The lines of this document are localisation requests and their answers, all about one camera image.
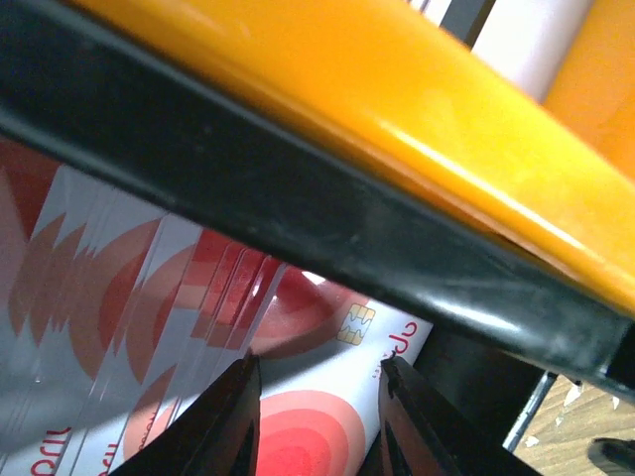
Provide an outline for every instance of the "black metal bar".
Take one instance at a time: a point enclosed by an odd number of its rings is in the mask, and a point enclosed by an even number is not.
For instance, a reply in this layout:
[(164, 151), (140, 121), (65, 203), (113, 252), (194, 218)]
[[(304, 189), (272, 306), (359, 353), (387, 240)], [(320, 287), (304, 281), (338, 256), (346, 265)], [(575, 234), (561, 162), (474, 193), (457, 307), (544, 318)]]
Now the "black metal bar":
[(557, 378), (558, 375), (551, 372), (545, 372), (543, 374), (542, 378), (536, 385), (534, 392), (532, 393), (530, 398), (527, 399), (527, 404), (520, 412), (518, 418), (516, 419), (516, 422), (514, 423), (511, 430), (507, 434), (507, 437), (503, 441), (503, 447), (507, 451), (516, 451), (516, 447), (518, 446), (518, 443), (520, 443), (520, 440), (522, 439), (523, 434), (525, 434), (525, 431), (527, 431), (529, 423), (531, 423), (532, 419), (534, 419), (534, 416), (538, 412), (540, 406), (543, 404), (545, 397), (549, 393), (549, 390), (552, 388)]
[(496, 0), (452, 0), (441, 27), (472, 48)]
[(0, 3), (0, 128), (294, 265), (635, 401), (609, 367), (630, 318), (59, 2)]
[(473, 427), (400, 357), (382, 361), (379, 415), (386, 476), (537, 476)]

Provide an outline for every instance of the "orange plastic part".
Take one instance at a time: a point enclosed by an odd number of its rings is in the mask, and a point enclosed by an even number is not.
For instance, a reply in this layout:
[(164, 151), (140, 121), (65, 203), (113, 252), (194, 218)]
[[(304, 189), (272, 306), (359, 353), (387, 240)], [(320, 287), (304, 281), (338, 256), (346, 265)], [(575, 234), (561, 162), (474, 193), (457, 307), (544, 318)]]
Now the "orange plastic part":
[(635, 188), (398, 0), (73, 0), (635, 310)]
[(635, 2), (593, 4), (545, 105), (635, 180)]

